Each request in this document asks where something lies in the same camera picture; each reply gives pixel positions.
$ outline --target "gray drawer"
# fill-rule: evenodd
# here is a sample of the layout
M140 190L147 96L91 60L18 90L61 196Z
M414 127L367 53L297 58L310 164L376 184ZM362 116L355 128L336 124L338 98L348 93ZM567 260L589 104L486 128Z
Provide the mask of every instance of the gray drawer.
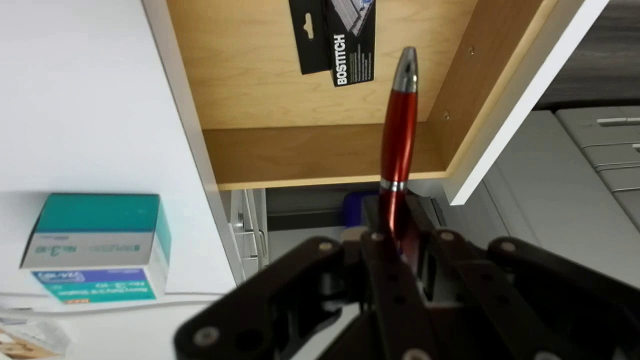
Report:
M611 192L640 190L640 169L617 169L599 172Z
M640 109L559 111L557 119L579 146L640 142Z
M591 146L591 148L584 148L584 155L596 169L640 167L640 142L615 144L615 146Z
M620 207L640 227L640 192L615 192Z

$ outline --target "box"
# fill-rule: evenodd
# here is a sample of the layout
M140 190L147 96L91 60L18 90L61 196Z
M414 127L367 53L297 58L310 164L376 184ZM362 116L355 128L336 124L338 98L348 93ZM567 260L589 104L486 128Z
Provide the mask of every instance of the box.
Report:
M302 74L332 70L333 87L373 80L376 0L290 0Z
M22 268L63 304L153 301L170 233L155 195L52 195Z

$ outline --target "white wall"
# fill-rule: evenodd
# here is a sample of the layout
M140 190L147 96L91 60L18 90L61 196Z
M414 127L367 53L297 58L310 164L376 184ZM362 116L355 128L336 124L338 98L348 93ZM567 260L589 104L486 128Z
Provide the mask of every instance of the white wall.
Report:
M31 292L16 256L46 192L157 192L174 238L168 290L230 290L141 4L2 0L0 44L0 295Z

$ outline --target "white surface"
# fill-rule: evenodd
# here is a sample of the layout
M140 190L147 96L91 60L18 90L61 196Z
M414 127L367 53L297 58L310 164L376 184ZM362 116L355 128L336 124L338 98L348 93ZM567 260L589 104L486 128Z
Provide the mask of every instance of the white surface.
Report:
M31 195L157 192L174 238L168 290L230 290L230 264L141 4L4 0L0 44L0 195L26 207L11 224L0 221L2 251L13 256L23 247ZM4 260L2 252L0 292L28 290Z
M505 148L509 138L516 135L520 124L526 121L526 116L530 114L537 98L544 94L547 85L559 72L563 63L570 58L570 55L579 44L587 28L596 22L596 18L599 16L606 4L608 0L561 0L559 2L561 9L553 10L553 16L550 16L545 31L542 31L544 34L531 47L531 50L535 50L537 55L527 55L524 64L520 64L520 74L512 79L514 87L526 85L526 89L522 93L516 90L516 93L501 94L503 98L501 102L507 104L505 114L490 114L490 116L503 119L503 123L500 123L500 128L496 128L488 144L484 144L481 140L486 137L475 137L477 140L473 144L468 144L464 155L456 155L456 158L464 157L464 163L473 163L473 167L458 164L456 169L447 171L443 184L446 184L446 195L454 207L464 205L470 199L470 195L481 183L486 172L491 169L500 153Z
M640 287L640 233L552 114L527 119L486 184L522 240Z
M217 192L215 176L211 163L207 158L205 142L201 137L196 104L191 90L188 87L181 55L178 49L178 41L174 34L171 18L166 6L166 0L141 0L146 18L149 22L149 28L155 38L155 47L161 58L161 67L166 72L166 79L171 89L171 96L175 101L175 109L183 127L183 135L188 138L199 183L205 184L205 199L210 212L214 214L214 222L217 227L217 237L221 240L224 252L228 255L228 264L231 268L233 281L241 281L241 268L239 268L239 256L233 247L231 233L228 231L225 212L221 207L221 199Z
M63 360L175 360L171 340L175 331L205 307L210 302L36 318L52 320L66 332L70 348ZM358 307L346 307L344 317L300 348L294 360L321 355L355 315Z
M66 360L175 360L174 332L201 307L161 307L63 317L72 345Z

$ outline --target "white cabinet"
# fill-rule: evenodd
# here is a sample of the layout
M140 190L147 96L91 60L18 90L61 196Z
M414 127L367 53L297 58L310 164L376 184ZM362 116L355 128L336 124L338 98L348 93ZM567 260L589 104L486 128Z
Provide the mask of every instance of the white cabinet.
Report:
M0 2L0 292L31 292L16 256L46 192L155 192L174 238L168 290L233 287L230 233L201 186L214 175L161 6Z
M640 234L557 119L534 113L486 176L509 234L640 287Z

